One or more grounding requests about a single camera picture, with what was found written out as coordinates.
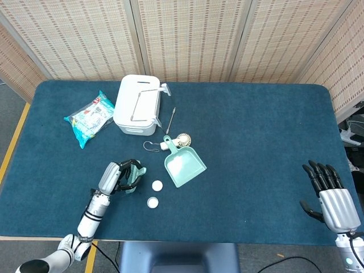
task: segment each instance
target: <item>yellow floor tape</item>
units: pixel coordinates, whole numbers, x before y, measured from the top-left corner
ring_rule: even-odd
[[[91,247],[90,253],[87,257],[87,264],[85,273],[92,273],[93,264],[95,263],[95,257],[96,257],[96,247]]]
[[[16,143],[18,141],[18,138],[20,136],[20,132],[22,131],[24,122],[25,122],[25,120],[27,118],[29,108],[30,108],[30,104],[26,103],[25,106],[24,106],[24,109],[23,109],[23,113],[20,116],[18,125],[16,126],[13,138],[11,139],[9,147],[8,147],[8,149],[6,151],[4,160],[3,160],[2,164],[1,164],[1,167],[0,167],[0,185],[1,185],[1,182],[2,182],[2,180],[4,178],[7,166],[9,164],[9,162],[10,162],[10,159],[11,159],[11,156],[13,155],[13,152],[14,152]]]

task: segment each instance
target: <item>small fan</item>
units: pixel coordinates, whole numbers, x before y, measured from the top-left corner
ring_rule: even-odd
[[[173,139],[172,142],[174,143],[174,145],[179,146],[179,147],[190,146],[191,145],[191,137],[186,133],[182,133],[182,134],[179,134],[177,136],[177,138]],[[160,144],[160,148],[163,151],[168,150],[168,146],[167,146],[166,142],[162,142]]]

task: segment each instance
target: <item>black cable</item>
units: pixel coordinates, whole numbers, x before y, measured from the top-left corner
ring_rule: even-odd
[[[355,258],[357,259],[357,261],[360,263],[360,265],[362,266],[362,268],[364,268],[364,264],[363,262],[359,259],[358,255],[357,255],[357,252],[355,251],[355,248],[353,246],[353,237],[350,237],[349,238],[349,242],[350,242],[350,247],[351,247],[351,250],[355,256]]]
[[[116,254],[115,254],[115,263],[117,264],[117,266],[119,267],[119,264],[118,264],[118,262],[116,261],[116,258],[118,257],[118,253],[119,253],[119,250],[120,250],[120,245],[121,245],[121,242],[119,242],[119,244],[118,244],[118,250],[116,251]]]
[[[307,258],[305,258],[305,257],[301,257],[301,256],[291,256],[291,257],[287,257],[287,258],[284,258],[284,259],[282,259],[282,260],[279,260],[278,262],[271,263],[271,264],[267,265],[266,267],[262,268],[261,270],[259,270],[259,271],[258,271],[258,273],[261,273],[263,270],[267,269],[268,267],[274,266],[274,265],[276,265],[276,264],[278,264],[278,263],[281,263],[281,262],[284,262],[285,260],[290,260],[290,259],[304,259],[304,260],[306,260],[307,262],[312,263],[312,264],[313,264],[313,265],[317,268],[317,270],[318,270],[320,273],[322,273],[322,271],[319,269],[319,267],[318,267],[318,266],[317,266],[317,265],[316,265],[313,261],[311,261],[311,260],[309,260],[309,259],[307,259]]]
[[[113,262],[113,260],[111,260],[97,245],[95,245],[94,243],[92,243],[92,245],[94,247],[96,247],[97,250],[100,251],[100,253],[113,264],[113,266],[115,267],[116,271],[118,271],[118,273],[120,273],[119,268],[116,266],[116,264]]]

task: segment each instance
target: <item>metal hook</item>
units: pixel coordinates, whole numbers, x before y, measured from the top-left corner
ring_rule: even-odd
[[[158,145],[158,146],[160,146],[160,144],[159,143],[153,143],[153,142],[151,142],[151,141],[144,141],[144,143],[143,143],[143,148],[145,149],[145,150],[147,150],[147,151],[149,151],[149,152],[159,152],[159,150],[158,149],[148,149],[148,148],[146,148],[146,143],[149,143],[149,145]]]

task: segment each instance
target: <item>mint green dustpan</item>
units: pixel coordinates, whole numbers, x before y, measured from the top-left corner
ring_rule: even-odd
[[[164,160],[164,166],[177,188],[207,169],[193,148],[177,148],[168,135],[165,135],[163,139],[171,151]]]

